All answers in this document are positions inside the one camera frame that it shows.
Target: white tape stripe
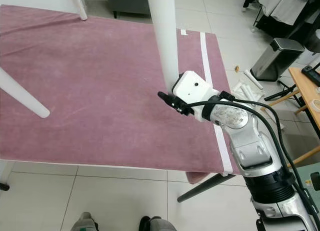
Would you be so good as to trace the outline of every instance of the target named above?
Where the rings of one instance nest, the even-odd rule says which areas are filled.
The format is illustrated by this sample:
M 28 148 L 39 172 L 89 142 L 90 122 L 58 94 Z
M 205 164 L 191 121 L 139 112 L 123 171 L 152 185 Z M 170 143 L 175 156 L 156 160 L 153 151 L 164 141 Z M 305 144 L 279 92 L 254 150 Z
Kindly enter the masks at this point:
M 203 70 L 204 70 L 204 77 L 205 81 L 213 87 L 209 59 L 208 59 L 208 52 L 207 52 L 207 42 L 206 42 L 206 34 L 204 32 L 200 33 L 200 45 L 201 45 L 201 55 L 202 55 L 202 63 L 203 63 Z M 222 131 L 222 128 L 216 124 L 213 125 L 214 132 L 216 136 L 216 140 L 218 143 L 218 148 L 220 151 L 220 156 L 222 160 L 222 166 L 224 172 L 232 173 L 233 168 L 230 160 L 230 156 L 228 153 L 225 137 Z
M 209 59 L 208 59 L 208 52 L 207 52 L 206 33 L 204 32 L 200 33 L 200 45 L 201 45 L 201 54 L 202 54 L 205 81 L 209 83 L 211 87 L 213 87 Z
M 181 35 L 188 35 L 185 29 L 181 29 Z

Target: stainless steel trash can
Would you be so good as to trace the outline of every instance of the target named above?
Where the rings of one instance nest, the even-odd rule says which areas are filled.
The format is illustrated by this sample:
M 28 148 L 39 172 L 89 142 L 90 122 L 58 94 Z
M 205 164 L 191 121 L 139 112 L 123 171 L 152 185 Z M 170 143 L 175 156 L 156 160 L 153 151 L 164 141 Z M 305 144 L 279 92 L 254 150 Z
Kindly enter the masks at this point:
M 304 50 L 295 40 L 276 37 L 250 72 L 259 81 L 276 81 Z

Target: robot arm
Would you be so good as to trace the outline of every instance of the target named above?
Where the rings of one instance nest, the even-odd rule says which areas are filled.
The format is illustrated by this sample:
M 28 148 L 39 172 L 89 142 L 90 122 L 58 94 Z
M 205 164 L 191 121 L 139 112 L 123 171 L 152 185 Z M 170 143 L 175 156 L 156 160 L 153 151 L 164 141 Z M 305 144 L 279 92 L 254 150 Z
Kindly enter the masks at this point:
M 293 174 L 283 167 L 269 138 L 259 132 L 256 115 L 214 102 L 188 107 L 196 102 L 229 101 L 228 93 L 213 89 L 193 71 L 180 75 L 172 93 L 176 97 L 162 92 L 158 95 L 179 113 L 193 114 L 200 122 L 207 120 L 220 125 L 229 135 L 232 155 L 260 216 L 256 222 L 258 230 L 317 230 L 302 198 L 293 188 Z

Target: wooden table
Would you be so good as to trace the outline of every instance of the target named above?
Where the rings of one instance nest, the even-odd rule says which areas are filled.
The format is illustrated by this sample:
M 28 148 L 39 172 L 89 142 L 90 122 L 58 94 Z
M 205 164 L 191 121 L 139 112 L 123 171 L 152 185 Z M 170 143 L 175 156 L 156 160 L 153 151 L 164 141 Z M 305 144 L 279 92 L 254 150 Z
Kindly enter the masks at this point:
M 276 105 L 284 100 L 287 100 L 288 98 L 300 93 L 303 97 L 303 100 L 305 102 L 305 105 L 301 108 L 299 108 L 297 111 L 295 111 L 295 114 L 300 113 L 301 111 L 308 108 L 310 111 L 317 127 L 320 129 L 320 112 L 315 111 L 315 109 L 311 106 L 312 100 L 320 100 L 320 94 L 316 92 L 316 88 L 318 87 L 316 84 L 314 84 L 310 79 L 308 79 L 302 72 L 301 68 L 297 67 L 290 67 L 289 72 L 293 78 L 293 81 L 296 84 L 297 89 L 293 91 L 292 93 L 289 93 L 286 96 L 283 96 L 274 102 L 270 103 L 269 106 Z M 315 147 L 314 149 L 308 151 L 307 153 L 301 155 L 300 157 L 296 158 L 293 162 L 295 164 L 309 158 L 310 156 L 320 152 L 320 145 Z

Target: pink table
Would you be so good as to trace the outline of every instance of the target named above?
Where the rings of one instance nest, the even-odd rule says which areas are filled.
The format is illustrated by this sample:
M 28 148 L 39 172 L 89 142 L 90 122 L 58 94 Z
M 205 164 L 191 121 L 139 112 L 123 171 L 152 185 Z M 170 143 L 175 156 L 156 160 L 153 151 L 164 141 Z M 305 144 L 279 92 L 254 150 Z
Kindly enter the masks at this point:
M 213 125 L 157 97 L 165 85 L 152 25 L 6 5 L 0 15 L 1 66 L 51 111 L 41 119 L 0 92 L 1 159 L 224 171 Z M 177 32 L 179 71 L 204 78 L 200 33 Z M 217 38 L 205 41 L 213 86 L 228 91 Z

